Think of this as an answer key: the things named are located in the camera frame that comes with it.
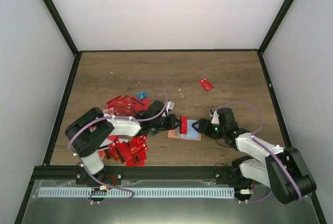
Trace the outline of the black enclosure frame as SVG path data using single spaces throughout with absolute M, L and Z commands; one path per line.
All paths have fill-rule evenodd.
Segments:
M 56 116 L 56 120 L 53 126 L 53 130 L 51 133 L 51 137 L 46 149 L 46 153 L 43 159 L 43 164 L 41 166 L 36 166 L 33 170 L 31 179 L 29 181 L 27 190 L 25 192 L 24 198 L 22 200 L 17 218 L 15 220 L 15 224 L 22 223 L 23 218 L 25 214 L 27 213 L 27 208 L 28 208 L 28 201 L 30 197 L 32 196 L 32 189 L 33 189 L 33 184 L 37 180 L 42 180 L 42 179 L 59 179 L 59 180 L 65 180 L 65 179 L 72 179 L 74 172 L 77 172 L 78 166 L 74 165 L 51 165 L 50 161 L 54 152 L 55 144 L 56 144 L 56 139 L 58 137 L 58 134 L 60 132 L 60 125 L 63 120 L 63 116 L 65 114 L 65 109 L 68 104 L 68 100 L 70 97 L 70 93 L 72 90 L 72 86 L 74 83 L 74 79 L 79 67 L 79 62 L 81 60 L 82 54 L 84 53 L 83 51 L 79 51 L 70 36 L 70 33 L 68 32 L 68 29 L 65 26 L 65 23 L 63 22 L 55 4 L 53 3 L 52 0 L 43 0 L 45 6 L 47 7 L 50 15 L 52 16 L 54 22 L 56 23 L 58 29 L 60 30 L 60 33 L 63 35 L 67 45 L 69 46 L 70 50 L 72 51 L 74 58 L 73 58 L 73 63 L 72 67 L 69 73 L 69 77 L 65 86 L 65 90 L 60 102 L 60 107 L 58 109 L 58 113 Z M 292 147 L 292 142 L 289 136 L 289 133 L 287 131 L 287 127 L 278 103 L 278 100 L 276 98 L 276 94 L 274 91 L 274 87 L 272 85 L 272 81 L 269 75 L 269 72 L 267 70 L 266 63 L 264 61 L 264 53 L 267 50 L 269 44 L 271 43 L 273 37 L 275 36 L 277 30 L 279 29 L 283 19 L 285 18 L 286 14 L 288 13 L 290 7 L 292 6 L 294 0 L 284 0 L 281 8 L 279 9 L 272 25 L 270 26 L 262 44 L 260 45 L 259 49 L 256 50 L 259 58 L 259 62 L 261 64 L 261 68 L 263 71 L 263 75 L 266 80 L 266 84 L 268 87 L 268 92 L 270 93 L 271 101 L 273 104 L 273 108 L 277 117 L 277 121 L 279 124 L 279 128 L 281 130 L 281 134 L 283 137 L 283 141 L 287 147 Z

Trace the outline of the pile of red cards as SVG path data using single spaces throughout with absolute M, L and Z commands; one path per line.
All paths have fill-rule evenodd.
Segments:
M 107 102 L 103 113 L 105 116 L 130 117 L 136 113 L 143 113 L 148 109 L 150 100 L 147 98 L 133 98 L 130 96 L 117 96 Z M 132 134 L 133 126 L 118 121 L 113 124 L 114 129 L 99 146 L 83 157 L 84 164 L 93 171 L 100 171 L 103 167 L 103 159 L 114 159 L 126 166 L 144 166 L 147 158 L 147 135 L 137 132 Z

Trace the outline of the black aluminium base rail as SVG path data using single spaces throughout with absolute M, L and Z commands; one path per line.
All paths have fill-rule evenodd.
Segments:
M 140 180 L 203 180 L 217 185 L 247 187 L 252 179 L 236 177 L 231 166 L 111 166 L 107 165 L 95 178 L 104 182 L 120 185 L 122 181 Z M 96 185 L 80 166 L 49 165 L 36 166 L 33 180 L 75 180 L 82 185 Z

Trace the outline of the blue card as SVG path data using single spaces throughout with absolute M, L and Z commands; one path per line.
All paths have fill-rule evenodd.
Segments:
M 137 93 L 138 99 L 147 99 L 147 93 L 146 92 L 138 92 Z

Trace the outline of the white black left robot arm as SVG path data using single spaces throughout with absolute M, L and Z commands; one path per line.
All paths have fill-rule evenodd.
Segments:
M 98 151 L 110 145 L 109 136 L 141 137 L 152 130 L 169 131 L 181 127 L 183 121 L 171 114 L 173 102 L 155 100 L 148 108 L 130 116 L 109 113 L 108 109 L 91 108 L 70 124 L 65 135 L 69 149 L 75 153 L 88 170 L 88 178 L 99 185 L 106 179 L 106 171 Z

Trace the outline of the lone red VIP card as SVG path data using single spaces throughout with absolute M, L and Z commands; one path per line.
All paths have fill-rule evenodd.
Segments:
M 214 86 L 205 77 L 200 79 L 198 83 L 205 91 L 211 91 L 214 88 Z

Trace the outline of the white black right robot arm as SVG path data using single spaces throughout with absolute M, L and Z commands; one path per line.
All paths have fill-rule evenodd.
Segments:
M 211 119 L 201 118 L 192 127 L 213 140 L 223 139 L 228 146 L 246 154 L 232 163 L 235 183 L 248 179 L 259 182 L 283 204 L 300 201 L 316 191 L 316 182 L 298 149 L 270 144 L 240 128 L 231 108 L 215 110 Z

